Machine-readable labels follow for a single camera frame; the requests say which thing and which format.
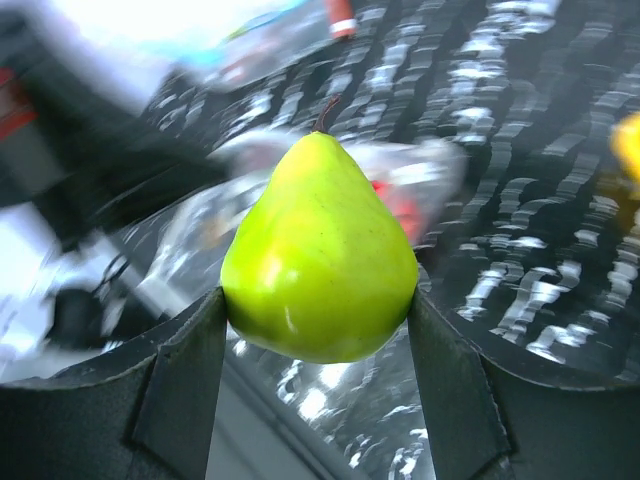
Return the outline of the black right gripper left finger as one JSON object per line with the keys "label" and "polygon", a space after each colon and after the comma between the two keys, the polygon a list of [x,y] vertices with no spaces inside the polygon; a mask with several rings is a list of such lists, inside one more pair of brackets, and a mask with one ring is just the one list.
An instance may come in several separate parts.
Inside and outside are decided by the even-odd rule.
{"label": "black right gripper left finger", "polygon": [[105,354],[2,385],[2,478],[204,478],[226,325],[216,289]]}

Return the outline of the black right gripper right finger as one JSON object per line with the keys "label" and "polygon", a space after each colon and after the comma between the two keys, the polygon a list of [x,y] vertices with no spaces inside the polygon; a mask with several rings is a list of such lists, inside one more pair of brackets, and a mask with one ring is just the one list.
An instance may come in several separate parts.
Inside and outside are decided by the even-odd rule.
{"label": "black right gripper right finger", "polygon": [[438,478],[638,478],[637,384],[545,360],[422,288],[408,321]]}

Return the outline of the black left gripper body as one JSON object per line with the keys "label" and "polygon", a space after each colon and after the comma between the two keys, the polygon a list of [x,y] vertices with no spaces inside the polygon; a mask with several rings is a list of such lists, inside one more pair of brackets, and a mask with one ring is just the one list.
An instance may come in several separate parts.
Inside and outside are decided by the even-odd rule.
{"label": "black left gripper body", "polygon": [[101,61],[35,16],[1,17],[1,202],[32,202],[62,249],[113,232],[230,168],[146,123]]}

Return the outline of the smooth green apple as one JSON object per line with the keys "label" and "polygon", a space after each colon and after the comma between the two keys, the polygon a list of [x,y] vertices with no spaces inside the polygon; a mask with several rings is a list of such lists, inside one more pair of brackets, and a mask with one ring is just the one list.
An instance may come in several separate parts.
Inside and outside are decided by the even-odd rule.
{"label": "smooth green apple", "polygon": [[378,351],[418,278],[403,228],[322,120],[279,161],[220,272],[239,335],[317,364]]}

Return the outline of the bright red apple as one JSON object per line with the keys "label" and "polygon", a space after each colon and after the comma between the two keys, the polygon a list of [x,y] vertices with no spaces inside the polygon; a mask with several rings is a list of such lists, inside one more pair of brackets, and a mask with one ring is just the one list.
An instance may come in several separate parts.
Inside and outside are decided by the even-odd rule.
{"label": "bright red apple", "polygon": [[402,226],[409,242],[412,245],[418,244],[425,228],[426,220],[415,198],[404,189],[389,182],[372,180],[371,184],[377,195]]}

